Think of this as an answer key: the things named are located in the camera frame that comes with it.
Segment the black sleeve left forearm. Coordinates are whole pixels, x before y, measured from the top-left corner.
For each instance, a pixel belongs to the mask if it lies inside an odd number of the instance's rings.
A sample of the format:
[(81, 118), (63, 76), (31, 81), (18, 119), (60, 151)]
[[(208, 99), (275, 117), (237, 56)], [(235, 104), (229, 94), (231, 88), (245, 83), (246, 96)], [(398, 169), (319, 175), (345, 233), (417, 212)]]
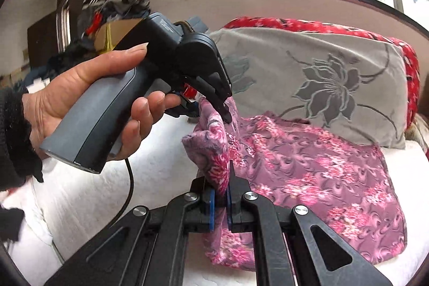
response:
[(22, 186), (27, 177), (43, 181), (42, 160), (31, 140), (31, 124), (23, 109), (23, 94), (1, 89), (1, 190)]

